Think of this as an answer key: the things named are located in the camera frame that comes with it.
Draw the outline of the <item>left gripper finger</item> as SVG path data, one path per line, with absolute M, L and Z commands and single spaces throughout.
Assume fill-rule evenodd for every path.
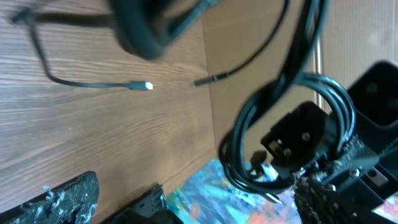
M 98 208 L 100 187 L 96 172 L 87 171 L 8 211 L 1 223 L 90 223 Z

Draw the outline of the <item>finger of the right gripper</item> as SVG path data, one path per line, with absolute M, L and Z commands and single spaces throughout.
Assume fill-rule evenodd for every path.
M 312 179 L 296 181 L 294 202 L 303 224 L 393 224 Z
M 349 170 L 363 171 L 379 162 L 379 156 L 367 147 L 361 138 L 354 134 L 344 144 L 342 152 L 335 160 L 326 158 L 326 155 L 313 160 L 310 165 L 302 168 L 298 177 L 313 179 L 320 183 L 327 183 Z

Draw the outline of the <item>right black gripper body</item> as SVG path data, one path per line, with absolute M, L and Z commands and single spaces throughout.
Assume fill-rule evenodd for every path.
M 378 154 L 379 162 L 363 171 L 346 171 L 323 184 L 331 184 L 348 200 L 374 209 L 397 192 L 397 122 L 380 126 L 357 112 L 354 134 Z

